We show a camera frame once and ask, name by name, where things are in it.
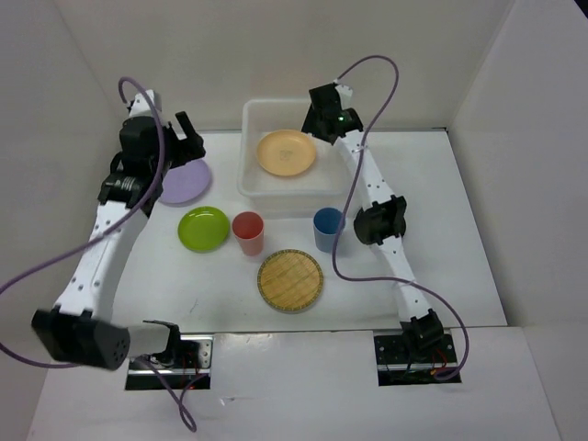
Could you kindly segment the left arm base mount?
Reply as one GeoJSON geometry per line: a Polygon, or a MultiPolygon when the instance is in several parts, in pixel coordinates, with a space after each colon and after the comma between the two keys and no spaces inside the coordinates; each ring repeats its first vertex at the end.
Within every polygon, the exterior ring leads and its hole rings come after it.
{"type": "MultiPolygon", "coordinates": [[[[209,390],[214,336],[212,334],[182,334],[179,353],[174,361],[150,361],[173,391],[209,390]]],[[[127,391],[165,390],[156,374],[135,359],[130,361],[125,381],[127,391]]]]}

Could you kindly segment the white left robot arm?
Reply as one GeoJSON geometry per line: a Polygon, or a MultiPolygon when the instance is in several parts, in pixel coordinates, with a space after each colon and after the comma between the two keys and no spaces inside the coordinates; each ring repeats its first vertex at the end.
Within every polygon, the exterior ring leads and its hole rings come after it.
{"type": "Polygon", "coordinates": [[[37,310],[31,327],[57,362],[118,369],[129,356],[150,352],[162,367],[182,358],[173,338],[176,325],[145,321],[140,326],[111,323],[119,281],[132,247],[163,192],[165,174],[205,156],[204,141],[186,112],[158,130],[152,116],[131,112],[119,132],[121,149],[113,157],[97,200],[96,221],[73,276],[50,310],[37,310]]]}

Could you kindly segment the round bamboo woven plate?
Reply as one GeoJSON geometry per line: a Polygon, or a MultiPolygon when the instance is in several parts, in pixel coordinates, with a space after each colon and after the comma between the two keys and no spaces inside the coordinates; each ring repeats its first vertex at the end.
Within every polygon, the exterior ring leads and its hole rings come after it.
{"type": "Polygon", "coordinates": [[[256,285],[262,299],[285,313],[306,311],[322,295],[324,276],[310,254],[296,249],[272,253],[260,265],[256,285]]]}

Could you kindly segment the translucent white plastic bin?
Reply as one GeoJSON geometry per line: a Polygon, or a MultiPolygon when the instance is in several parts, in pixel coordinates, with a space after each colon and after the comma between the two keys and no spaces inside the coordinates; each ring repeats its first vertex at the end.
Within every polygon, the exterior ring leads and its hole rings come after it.
{"type": "Polygon", "coordinates": [[[345,199],[350,175],[342,155],[327,141],[307,137],[316,154],[300,174],[274,175],[257,160],[264,137],[277,131],[301,133],[310,105],[308,98],[257,98],[243,106],[237,187],[268,218],[310,217],[345,199]]]}

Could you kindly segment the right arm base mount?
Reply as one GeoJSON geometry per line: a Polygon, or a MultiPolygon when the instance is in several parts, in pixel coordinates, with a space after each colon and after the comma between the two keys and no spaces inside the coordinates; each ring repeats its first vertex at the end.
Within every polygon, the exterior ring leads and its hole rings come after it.
{"type": "Polygon", "coordinates": [[[419,358],[409,355],[400,334],[374,334],[373,343],[380,387],[440,384],[435,376],[448,375],[458,365],[451,334],[419,358]]]}

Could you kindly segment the red plastic cup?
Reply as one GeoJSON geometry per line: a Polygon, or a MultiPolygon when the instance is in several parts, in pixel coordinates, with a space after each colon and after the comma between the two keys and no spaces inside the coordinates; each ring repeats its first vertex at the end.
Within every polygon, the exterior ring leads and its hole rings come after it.
{"type": "Polygon", "coordinates": [[[264,248],[263,219],[255,212],[244,211],[232,221],[232,233],[247,256],[261,254],[264,248]]]}

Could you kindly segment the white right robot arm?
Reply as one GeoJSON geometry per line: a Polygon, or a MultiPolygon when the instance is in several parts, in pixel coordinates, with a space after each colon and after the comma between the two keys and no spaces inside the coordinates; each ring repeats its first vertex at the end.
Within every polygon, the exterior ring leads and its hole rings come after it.
{"type": "Polygon", "coordinates": [[[444,328],[428,299],[415,286],[414,273],[403,250],[406,199],[387,184],[363,140],[363,124],[348,106],[352,89],[332,82],[312,88],[309,94],[311,104],[302,131],[331,143],[354,174],[352,184],[360,204],[353,219],[355,236],[390,267],[398,283],[402,349],[410,362],[423,363],[435,353],[444,328]]]}

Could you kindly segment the green plastic plate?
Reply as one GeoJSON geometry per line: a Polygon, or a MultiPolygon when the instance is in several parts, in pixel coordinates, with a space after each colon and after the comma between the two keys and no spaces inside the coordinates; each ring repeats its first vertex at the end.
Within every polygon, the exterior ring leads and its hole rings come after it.
{"type": "Polygon", "coordinates": [[[178,222],[177,235],[186,249],[196,253],[212,252],[224,244],[230,223],[226,214],[215,207],[190,210],[178,222]]]}

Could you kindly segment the blue plastic cup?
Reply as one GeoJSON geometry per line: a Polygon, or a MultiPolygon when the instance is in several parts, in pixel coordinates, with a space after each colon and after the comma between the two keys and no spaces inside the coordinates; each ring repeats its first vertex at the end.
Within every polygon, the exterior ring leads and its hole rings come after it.
{"type": "Polygon", "coordinates": [[[312,226],[316,247],[324,253],[330,253],[334,239],[341,224],[345,224],[343,213],[336,208],[319,209],[313,216],[312,226]]]}

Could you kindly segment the purple plastic plate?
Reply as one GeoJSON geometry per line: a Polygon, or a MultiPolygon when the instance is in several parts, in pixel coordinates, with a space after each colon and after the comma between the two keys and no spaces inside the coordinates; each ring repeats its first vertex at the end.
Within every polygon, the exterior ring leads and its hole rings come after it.
{"type": "Polygon", "coordinates": [[[199,198],[211,183],[211,171],[203,159],[190,161],[168,171],[158,201],[165,205],[182,205],[199,198]]]}

